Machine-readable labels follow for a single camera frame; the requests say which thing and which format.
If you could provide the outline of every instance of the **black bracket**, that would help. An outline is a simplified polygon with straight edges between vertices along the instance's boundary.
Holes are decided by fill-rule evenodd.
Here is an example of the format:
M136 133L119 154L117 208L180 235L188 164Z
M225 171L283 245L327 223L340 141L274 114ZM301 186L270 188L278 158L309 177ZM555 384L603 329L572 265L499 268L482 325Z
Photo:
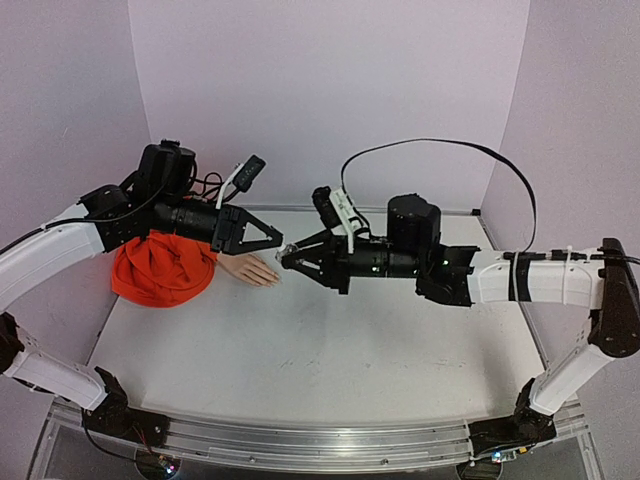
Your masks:
M640 350L638 285L619 240L605 238L600 251L605 255L598 272L604 278L604 293L602 309L591 313L589 343L609 357L629 357Z
M556 437L553 417L536 412L530 406L529 394L532 378L524 386L513 415L481 420L469 425L471 444L475 458L483 458L495 452L529 448Z
M122 188L116 185L105 185L87 193L80 198L80 203L89 212L87 218L113 219L95 224L105 252L115 250L132 238L145 238L151 231L153 213L143 209L129 214L135 207Z
M244 241L248 225L253 225L265 234L265 240ZM282 245L282 233L254 217L244 208L223 205L218 214L216 228L211 242L211 250L228 255L277 248Z
M470 307L467 277L473 273L471 260L479 250L438 244L431 251L420 251L416 294L441 305Z
M338 290L341 295L349 293L351 275L346 262L345 239L323 230L291 248L281 257L285 269L302 273L324 287Z
M84 426L94 432L136 443L141 441L139 431L150 447L162 446L169 429L169 417L130 408L127 394L118 379L100 367L96 367L96 372L104 381L107 398L92 412L82 411Z

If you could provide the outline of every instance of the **black cable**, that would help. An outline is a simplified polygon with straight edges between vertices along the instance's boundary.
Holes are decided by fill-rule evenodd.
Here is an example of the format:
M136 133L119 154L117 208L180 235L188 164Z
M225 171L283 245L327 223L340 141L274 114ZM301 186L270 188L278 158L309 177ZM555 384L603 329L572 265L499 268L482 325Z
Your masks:
M385 149L385 148L395 147L397 145L404 145L405 143L415 143L415 142L437 142L437 143L449 143L449 144L453 144L453 145L462 145L464 147L469 147L469 148L473 148L475 150L479 150L482 153L484 153L486 155L489 155L490 157L494 158L498 162L500 162L500 163L506 165L507 167L509 167L518 176L518 178L522 181L522 183L524 184L525 188L527 189L527 192L529 193L529 199L531 201L531 210L533 211L533 231L531 233L531 240L529 241L529 244L527 245L527 248L525 248L523 250L523 252L526 252L527 250L529 250L529 248L531 248L531 246L533 245L533 242L534 242L534 240L536 238L536 231L537 231L537 228L538 228L538 209L537 209L537 203L536 203L536 196L535 196L535 193L533 191L533 188L531 187L531 184L529 183L527 178L524 176L524 174L518 169L518 167L516 167L511 162L511 160L509 160L508 158L500 155L498 152L495 152L494 150L490 149L489 147L485 147L484 145L478 145L476 143L464 142L464 141L460 141L460 140L447 140L447 139L443 139L443 138L411 138L411 139L408 139L408 140L400 140L398 142L387 143L387 144L384 144L384 145L378 145L377 147L372 147L372 148L368 148L366 150L362 150L361 152L358 152L355 155L349 157L347 159L347 161L344 162L344 164L342 165L342 169L340 170L340 180L342 182L342 189L344 190L345 194L347 194L347 197L349 197L349 194L347 193L347 188L346 188L345 182L344 182L344 173L345 173L345 170L347 169L347 167L349 166L349 164L352 161L354 161L356 158L358 158L361 155L364 155L366 153L375 152L377 150L382 150L382 149ZM355 207L354 207L354 211L367 224L367 227L369 228L369 230L371 230L371 224L366 219L366 217L364 215L362 215L358 210L356 210Z
M211 175L215 175L218 178L217 182L210 182L209 181L209 177ZM200 180L198 178L193 180L194 183L200 184L202 185L202 191L198 194L201 197L205 197L206 193L207 193L207 188L210 186L222 186L222 183L224 182L224 180L222 179L222 175L220 175L218 172L209 172L205 175L204 180Z
M211 203L211 202L215 202L218 198L218 194L220 193L220 189L222 188L222 184L220 185L216 185L215 187L213 187L211 190L207 190L206 192L204 192L202 194L202 198L205 198L207 200L207 202Z
M3 255L5 253L7 253L9 250L11 250L16 245L21 244L25 240L33 237L34 235L37 235L40 232L44 232L44 229L42 227L38 227L38 228L36 228L34 230L31 230L29 233L25 233L23 236L21 236L17 240L14 240L13 242L11 242L9 245L7 245L5 247L2 247L2 249L0 249L0 255Z
M198 163L196 162L196 157L191 159L191 177L189 178L189 183L184 189L184 193L191 191L193 188L193 184L198 178Z
M630 257L628 255L591 255L594 260L623 260L627 263L633 263L634 265L640 265L640 258Z
M98 445L96 443L96 441L93 439L93 437L91 436L91 434L89 433L89 429L87 428L87 425L84 422L84 416L85 415L86 415L86 410L83 409L82 410L82 429L84 430L84 434L87 436L87 440L89 440L89 443L91 443L91 445L93 445L97 450L100 450L102 453L104 453L106 455L109 455L111 457L119 458L121 460L126 460L127 462L132 462L134 464L143 463L143 464L145 464L145 465L147 465L149 467L157 467L158 469L161 469L162 471L164 471L164 468L160 464L150 463L150 462L143 462L143 461L140 461L140 460L138 460L136 458L125 457L124 455L120 455L119 453L112 452L112 451L107 450L106 448Z
M2 247L2 249L0 249L0 255L8 252L9 250L11 250L13 247L19 245L20 243L24 242L25 240L33 237L34 235L37 235L38 233L41 232L46 232L47 230L50 230L52 228L55 227L59 227L60 225L67 225L70 223L112 223L112 222L118 222L120 220L123 220L127 217L130 217L131 215L138 213L140 210L142 210L144 207L146 207L147 205L149 205L153 200L155 200L155 198L160 195L160 193L162 193L162 190L164 190L164 188L166 187L166 183L163 184L158 190L156 190L156 192L151 195L147 200L145 200L140 206L134 208L133 210L131 210L130 212L125 213L124 215L120 215L119 217L116 218L105 218L105 219L95 219L95 218L63 218L62 220L56 220L55 222L51 222L48 223L44 226L44 228L39 227L36 228L34 230L31 230L29 233L24 234L23 236L21 236L20 238L18 238L17 240L14 240L13 242L11 242L9 245Z
M230 202L231 200L233 200L234 198L236 198L238 196L238 194L240 193L240 190L238 190L237 188L231 192L229 195L227 195L223 200L222 203L227 203Z

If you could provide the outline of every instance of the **wire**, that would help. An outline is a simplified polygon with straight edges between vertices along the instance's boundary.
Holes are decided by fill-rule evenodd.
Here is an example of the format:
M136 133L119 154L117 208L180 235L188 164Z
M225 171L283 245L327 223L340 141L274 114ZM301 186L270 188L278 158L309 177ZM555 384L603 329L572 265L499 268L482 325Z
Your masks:
M218 193L218 198L216 200L216 210L220 210L220 208L222 207L222 202L224 201L224 197L222 195L224 195L225 191L227 190L227 187L231 185L231 182L233 182L233 180L236 178L236 175L238 175L238 173L240 173L240 171L243 168L244 168L244 163L239 163L236 166L235 170L231 172L231 175L229 175L227 179L224 181L224 183L222 184L222 187L220 188L220 193Z
M627 263L633 263L634 265L640 265L640 258L630 257L628 255L592 255L594 260L624 260Z
M133 425L133 429L136 431L136 433L138 434L138 437L140 438L140 441L142 442L142 444L146 447L147 451L149 452L149 455L156 455L156 453L151 450L151 447L149 446L149 444L147 443L147 439L144 436L144 432L139 429L137 427L137 425Z
M218 178L218 182L210 182L209 181L209 177L211 175L215 175ZM218 186L218 185L222 185L222 183L224 182L224 180L222 179L222 175L220 175L218 172L209 172L205 175L204 180L200 180L198 178L193 179L194 183L200 184L202 185L202 192L200 193L201 197L205 197L206 196L206 192L207 192L207 187L209 186Z
M447 139L443 139L443 138L411 138L411 139L408 139L408 140L400 140L398 142L387 143L387 144L384 144L384 145L378 145L377 147L372 147L372 148L368 148L366 150L362 150L361 152L358 152L355 155L349 157L344 162L344 164L342 165L342 169L340 170L340 181L342 183L342 189L344 190L344 192L347 195L347 197L349 197L349 194L348 194L347 188L345 186L344 173L345 173L345 170L347 169L347 167L349 166L349 164L351 162L353 162L356 158L358 158L358 157L360 157L360 156L362 156L362 155L364 155L366 153L375 152L377 150L383 150L385 148L391 148L391 147L395 147L395 146L398 146L398 145L404 145L406 143L416 143L416 142L448 143L448 144L461 145L463 147L473 148L475 150L481 151L482 153L484 153L486 155L489 155L490 157L494 158L498 162L500 162L500 163L506 165L507 167L509 167L518 176L518 178L522 181L522 183L524 184L525 188L527 189L527 192L529 193L529 199L531 201L531 210L533 212L533 231L531 233L531 240L529 241L529 244L523 250L523 252L526 252L527 250L529 250L531 248L531 246L533 245L533 242L535 241L536 231L537 231L537 228L538 228L538 208L537 208L536 196L535 196L535 193L533 191L533 188L531 187L531 184L529 183L527 178L524 176L524 174L518 169L518 167L516 167L511 162L511 160L509 160L508 158L500 155L498 152L495 152L494 150L490 149L489 147L485 147L484 145L478 145L476 143L464 142L464 141L460 141L460 140L447 140ZM367 225L367 228L369 229L369 231L371 231L371 224L366 219L366 217L364 215L362 215L355 207L354 207L354 211L365 222L365 224Z
M2 249L0 249L0 255L3 255L5 253L7 253L9 250L11 250L16 245L21 244L25 240L28 240L29 238L33 237L34 235L37 235L40 232L44 232L42 227L38 227L38 228L36 228L34 230L31 230L29 233L25 233L23 236L21 236L17 240L14 240L13 242L11 242L9 245L7 245L5 247L2 247Z
M204 192L202 194L202 198L206 198L208 202L215 202L215 200L218 198L218 193L220 193L220 189L222 188L222 184L216 184L215 187L213 187L211 190L207 190L206 192Z
M91 434L89 433L89 429L87 428L87 425L86 425L86 423L85 423L85 421L84 421L84 417L85 417L85 415L86 415L86 414L87 414L87 411L86 411L86 410L84 410L84 409L82 409L82 429L84 430L84 434L86 435L87 440L89 440L89 443L91 443L91 445L93 445L97 450L100 450L102 453L104 453L104 454L106 454L106 455L109 455L109 456L111 456L111 457L119 458L119 459L121 459L121 460L126 460L127 462L132 462L132 463L134 463L134 464L143 463L143 464L145 464L145 465L147 465L147 466L149 466L149 467L157 467L158 469L160 469L160 470L162 470L162 471L164 471L164 470L165 470L165 469L162 467L162 465L160 465L160 464L150 463L150 462L143 462L143 461L140 461L140 460L135 459L135 458L125 457L124 455L120 455L119 453L112 452L112 451L107 450L106 448L104 448L104 447L102 447L102 446L98 445L98 444L96 443L96 441L94 440L94 438L93 438L93 437L91 436ZM138 436L140 436L140 435L141 435L141 433L138 431L137 427L134 425L134 427L133 427L133 428L134 428L134 430L136 431L136 433L138 433ZM154 456L157 456L155 453L153 453L153 452L151 451L151 448L147 445L146 441L144 441L144 442L143 442L143 444L144 444L144 446L145 446L145 447L147 447L147 450L149 450L149 453L151 453L151 454L152 454L152 455L154 455Z
M226 197L224 197L224 199L222 200L222 203L227 203L230 202L231 200L233 200L234 198L236 198L238 196L238 194L240 193L240 190L238 190L237 188L231 192L229 195L227 195Z
M191 178L189 179L189 183L187 184L187 188L185 192L188 192L193 187L196 179L198 177L198 163L196 162L196 157L192 157L191 159Z

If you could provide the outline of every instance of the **prosthetic hand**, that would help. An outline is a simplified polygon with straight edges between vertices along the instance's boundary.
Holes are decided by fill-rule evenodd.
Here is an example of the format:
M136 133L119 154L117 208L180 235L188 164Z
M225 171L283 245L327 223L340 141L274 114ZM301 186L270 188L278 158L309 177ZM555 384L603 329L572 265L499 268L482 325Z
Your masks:
M476 459L553 439L562 404L609 362L640 349L640 300L628 264L636 259L616 239L579 252L449 247L440 243L440 209L417 195L389 201L385 237L371 234L342 189L318 188L313 202L325 229L287 245L278 259L340 294L349 292L352 277L415 278L417 295L444 305L520 301L589 309L566 354L524 386L513 415L469 426Z
M257 255L233 257L221 253L218 255L218 265L231 276L254 287L273 287L280 281L278 274Z
M167 418L129 408L127 395L109 372L55 358L17 327L8 307L20 296L63 269L110 252L151 230L207 242L229 256L278 247L282 234L246 210L227 202L246 192L265 163L251 157L225 181L213 184L217 197L192 193L195 153L177 142L145 148L138 170L122 184L105 185L83 196L60 216L0 250L0 373L39 391L75 402L92 430L161 445ZM227 187L235 190L225 196ZM247 225L263 240L244 241Z

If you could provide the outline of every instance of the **black joint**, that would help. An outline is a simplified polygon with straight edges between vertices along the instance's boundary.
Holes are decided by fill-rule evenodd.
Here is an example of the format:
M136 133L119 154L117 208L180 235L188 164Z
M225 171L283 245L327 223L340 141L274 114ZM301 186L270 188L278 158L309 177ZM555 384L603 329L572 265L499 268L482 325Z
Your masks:
M469 425L476 457L521 447L528 448L556 437L553 417L531 408L529 396L533 382L533 378L529 380L518 395L513 415Z
M13 315L0 315L0 374L13 364L18 353L24 352L24 345L18 340L18 325Z
M166 415L129 408L127 394L116 377L100 367L96 367L95 370L104 382L107 397L93 412L82 411L85 428L131 442L139 442L140 437L136 431L138 430L144 435L148 446L162 446L169 428L169 418Z
M478 247L446 247L439 245L427 260L421 256L416 294L441 305L470 307L467 277Z
M625 358L640 350L638 286L620 241L605 238L602 245L604 269L598 272L604 278L602 309L592 313L588 341L609 357Z
M163 147L179 147L180 142L178 140L169 140L168 138L163 138L160 141L160 145Z
M338 216L329 196L331 195L331 188L318 187L313 191L311 200L316 210L320 214L320 221L325 228L331 230L334 227L340 225L340 217Z

